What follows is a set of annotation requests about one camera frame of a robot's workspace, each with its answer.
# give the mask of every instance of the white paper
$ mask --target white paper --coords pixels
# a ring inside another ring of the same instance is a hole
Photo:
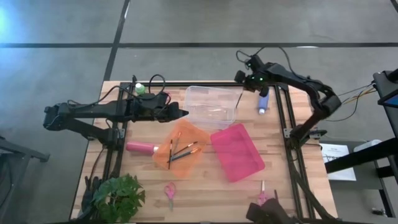
[[[348,147],[344,145],[335,144],[320,144],[322,146],[322,157],[324,162],[332,161],[341,156],[348,155]],[[353,168],[333,172],[328,174],[329,180],[352,180],[356,181]]]

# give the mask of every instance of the transparent plastic bin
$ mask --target transparent plastic bin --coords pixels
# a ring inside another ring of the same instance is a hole
[[[190,86],[185,92],[184,110],[195,126],[225,129],[235,122],[235,109],[242,88],[212,88]]]

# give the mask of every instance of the pink plastic tray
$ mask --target pink plastic tray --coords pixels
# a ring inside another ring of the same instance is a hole
[[[243,124],[214,133],[210,139],[230,182],[239,181],[265,168]]]

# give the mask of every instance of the leaf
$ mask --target leaf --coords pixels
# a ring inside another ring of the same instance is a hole
[[[121,222],[128,222],[137,211],[137,207],[134,206],[130,198],[121,200],[118,208],[118,215],[121,217]]]
[[[108,194],[111,193],[111,191],[112,191],[112,189],[111,189],[110,183],[104,182],[103,184],[100,185],[98,190],[94,193],[93,201],[95,201],[95,203],[98,203],[100,201],[105,200],[106,197],[108,196]]]
[[[107,222],[114,223],[119,217],[122,222],[128,222],[138,212],[138,207],[142,207],[141,202],[145,203],[145,190],[137,193],[141,188],[137,176],[127,174],[104,182],[95,192],[93,200]],[[108,196],[113,198],[112,204],[106,203]]]
[[[99,214],[102,219],[105,219],[108,223],[115,223],[118,219],[118,213],[113,205],[108,205],[106,203],[101,204]]]
[[[142,200],[142,202],[145,203],[145,190],[143,190],[142,192],[139,192],[139,194],[137,194],[138,199]]]

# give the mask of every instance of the wooden tabletop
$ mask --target wooden tabletop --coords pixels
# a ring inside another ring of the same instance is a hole
[[[120,82],[104,82],[101,96],[112,86],[119,84]],[[185,89],[185,87],[167,87],[165,91],[169,92],[172,101],[179,102],[182,108]],[[264,115],[258,115],[259,95],[257,93],[244,91],[239,102],[235,123],[244,125],[266,168],[236,183],[227,181],[211,147],[205,149],[201,160],[184,180],[176,178],[171,172],[157,166],[151,156],[124,151],[120,175],[127,173],[137,175],[146,191],[146,202],[135,217],[131,218],[131,222],[247,222],[246,212],[251,202],[257,202],[262,180],[266,183],[266,193],[273,196],[273,191],[276,189],[280,204],[288,214],[294,214],[292,187],[274,90],[270,89],[269,94],[269,109]],[[290,96],[296,122],[303,123],[312,113],[307,94],[290,88]],[[101,103],[116,100],[117,97],[118,90],[115,89]],[[285,119],[287,124],[290,124],[286,108]],[[126,142],[141,141],[159,145],[171,132],[175,123],[176,121],[169,123],[130,122],[127,126]],[[100,128],[106,128],[104,119],[95,119],[94,124]],[[101,147],[98,141],[92,141],[88,145],[71,218],[78,216],[85,191],[84,177],[90,175]],[[311,191],[326,210],[337,217],[319,146],[304,145],[302,150]],[[106,153],[103,153],[95,170],[95,175],[98,177],[102,177],[105,157]],[[172,212],[169,210],[168,198],[164,194],[164,187],[170,181],[177,187]],[[305,211],[302,192],[300,198]]]

